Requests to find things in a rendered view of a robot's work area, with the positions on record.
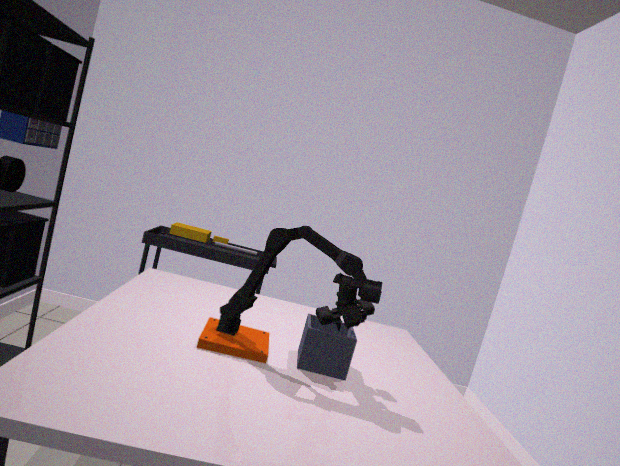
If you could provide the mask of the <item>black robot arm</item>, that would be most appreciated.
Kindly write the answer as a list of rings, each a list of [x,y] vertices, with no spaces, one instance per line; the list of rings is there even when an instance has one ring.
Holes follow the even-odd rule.
[[[253,307],[258,297],[255,291],[265,276],[276,256],[292,240],[305,239],[327,256],[332,258],[338,267],[347,275],[337,274],[333,280],[339,284],[339,296],[345,300],[352,300],[357,295],[361,300],[379,304],[382,282],[366,278],[362,260],[346,251],[339,249],[309,226],[286,229],[275,228],[269,233],[263,254],[247,278],[244,285],[230,298],[229,302],[219,308],[220,319],[215,329],[227,335],[234,336],[241,323],[240,314]],[[350,277],[352,276],[352,277]],[[347,328],[357,327],[367,319],[366,310],[358,309],[357,302],[352,306],[341,306],[339,315],[343,317]]]

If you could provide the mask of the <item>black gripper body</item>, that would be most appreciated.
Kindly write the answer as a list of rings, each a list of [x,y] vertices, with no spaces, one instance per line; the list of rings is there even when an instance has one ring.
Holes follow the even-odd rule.
[[[324,306],[324,307],[320,307],[316,309],[316,316],[321,325],[327,325],[327,324],[331,324],[333,321],[339,321],[341,317],[339,315],[339,310],[342,305],[352,306],[353,303],[357,302],[359,304],[359,305],[357,304],[358,309],[366,310],[367,316],[373,315],[375,312],[375,307],[373,306],[371,302],[364,301],[361,299],[357,300],[356,297],[352,300],[345,300],[339,296],[339,292],[337,292],[337,296],[338,296],[338,301],[336,302],[337,308],[333,308],[332,310],[330,310],[328,306]]]

